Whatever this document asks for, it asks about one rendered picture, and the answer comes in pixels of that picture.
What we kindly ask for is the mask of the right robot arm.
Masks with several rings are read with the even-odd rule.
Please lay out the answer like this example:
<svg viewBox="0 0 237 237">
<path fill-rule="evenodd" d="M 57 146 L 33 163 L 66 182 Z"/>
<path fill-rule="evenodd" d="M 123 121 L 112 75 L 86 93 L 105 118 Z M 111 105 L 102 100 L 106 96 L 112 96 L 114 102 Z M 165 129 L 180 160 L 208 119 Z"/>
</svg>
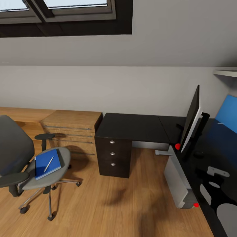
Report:
<svg viewBox="0 0 237 237">
<path fill-rule="evenodd" d="M 208 204 L 214 209 L 228 237 L 237 237 L 237 203 L 230 199 L 223 191 L 221 184 L 224 184 L 224 177 L 229 173 L 213 167 L 204 171 L 196 167 L 197 177 L 203 180 L 200 191 Z"/>
</svg>

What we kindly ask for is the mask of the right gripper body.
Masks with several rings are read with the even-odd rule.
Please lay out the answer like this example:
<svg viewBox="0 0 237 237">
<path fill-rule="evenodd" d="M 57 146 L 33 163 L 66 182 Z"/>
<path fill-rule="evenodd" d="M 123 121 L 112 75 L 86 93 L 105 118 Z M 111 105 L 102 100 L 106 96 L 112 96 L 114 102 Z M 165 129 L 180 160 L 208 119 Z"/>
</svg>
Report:
<svg viewBox="0 0 237 237">
<path fill-rule="evenodd" d="M 211 178 L 214 181 L 216 181 L 219 186 L 221 186 L 221 184 L 222 184 L 222 178 L 219 175 L 214 174 L 214 176 L 211 176 L 211 175 L 207 174 L 206 171 L 201 170 L 201 169 L 198 169 L 197 177 L 200 178 L 203 181 L 204 181 L 205 178 Z"/>
</svg>

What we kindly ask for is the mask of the monitor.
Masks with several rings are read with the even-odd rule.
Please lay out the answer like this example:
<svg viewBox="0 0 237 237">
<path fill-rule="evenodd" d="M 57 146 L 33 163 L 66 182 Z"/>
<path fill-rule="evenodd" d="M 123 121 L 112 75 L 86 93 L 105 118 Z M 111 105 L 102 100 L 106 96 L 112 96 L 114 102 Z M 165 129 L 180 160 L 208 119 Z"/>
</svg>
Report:
<svg viewBox="0 0 237 237">
<path fill-rule="evenodd" d="M 201 122 L 197 128 L 194 138 L 192 138 L 191 134 L 192 134 L 192 132 L 195 128 L 195 125 L 198 121 L 199 115 L 202 115 L 203 117 L 202 117 Z M 209 120 L 209 117 L 210 117 L 210 115 L 208 113 L 203 113 L 203 111 L 202 111 L 201 88 L 200 88 L 200 85 L 198 85 L 196 92 L 194 94 L 192 103 L 190 105 L 188 114 L 187 114 L 185 126 L 183 127 L 179 124 L 176 124 L 184 130 L 182 139 L 181 139 L 181 143 L 177 143 L 177 144 L 169 143 L 169 145 L 175 145 L 175 148 L 178 149 L 179 152 L 182 152 L 190 139 L 197 142 L 199 137 L 202 136 L 202 131 L 203 131 L 207 121 Z"/>
</svg>

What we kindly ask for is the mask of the swivel chair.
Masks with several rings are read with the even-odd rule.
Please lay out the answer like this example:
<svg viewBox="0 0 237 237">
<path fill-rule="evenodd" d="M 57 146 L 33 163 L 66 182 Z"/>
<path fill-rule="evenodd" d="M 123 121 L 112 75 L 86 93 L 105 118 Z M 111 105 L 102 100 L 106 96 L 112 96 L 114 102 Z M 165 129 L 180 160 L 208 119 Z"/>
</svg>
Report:
<svg viewBox="0 0 237 237">
<path fill-rule="evenodd" d="M 39 189 L 19 207 L 22 214 L 28 209 L 23 206 L 45 188 L 43 194 L 49 194 L 50 221 L 55 217 L 51 213 L 51 190 L 55 190 L 55 183 L 76 183 L 77 187 L 81 185 L 79 181 L 60 180 L 67 169 L 71 168 L 71 153 L 65 147 L 46 149 L 47 140 L 54 137 L 54 134 L 45 133 L 34 137 L 36 140 L 42 140 L 42 152 L 38 155 L 56 149 L 61 164 L 60 169 L 36 180 L 35 158 L 30 162 L 35 155 L 33 140 L 9 116 L 0 116 L 0 188 L 8 186 L 9 192 L 16 198 L 22 195 L 24 190 Z M 28 166 L 22 172 L 26 165 Z"/>
</svg>

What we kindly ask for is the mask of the folder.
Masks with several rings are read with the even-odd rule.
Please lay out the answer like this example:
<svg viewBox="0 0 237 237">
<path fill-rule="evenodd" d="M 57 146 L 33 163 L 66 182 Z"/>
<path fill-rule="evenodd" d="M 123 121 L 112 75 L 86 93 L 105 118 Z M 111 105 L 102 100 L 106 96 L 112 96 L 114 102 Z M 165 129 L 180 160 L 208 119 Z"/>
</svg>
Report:
<svg viewBox="0 0 237 237">
<path fill-rule="evenodd" d="M 52 159 L 53 158 L 53 159 Z M 49 164 L 50 160 L 51 163 Z M 49 166 L 48 166 L 49 164 Z M 45 168 L 48 166 L 47 170 L 44 172 Z M 61 164 L 59 162 L 57 150 L 53 149 L 41 155 L 35 157 L 35 176 L 36 180 L 39 180 L 52 172 L 61 168 Z"/>
</svg>

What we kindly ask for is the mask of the mouse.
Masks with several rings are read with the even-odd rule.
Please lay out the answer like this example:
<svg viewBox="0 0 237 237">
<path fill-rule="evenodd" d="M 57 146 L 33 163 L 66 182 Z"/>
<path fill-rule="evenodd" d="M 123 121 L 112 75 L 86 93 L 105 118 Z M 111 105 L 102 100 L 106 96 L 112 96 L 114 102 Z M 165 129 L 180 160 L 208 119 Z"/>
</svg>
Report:
<svg viewBox="0 0 237 237">
<path fill-rule="evenodd" d="M 196 151 L 194 154 L 195 156 L 200 157 L 200 158 L 203 158 L 205 156 L 205 154 L 202 151 Z"/>
</svg>

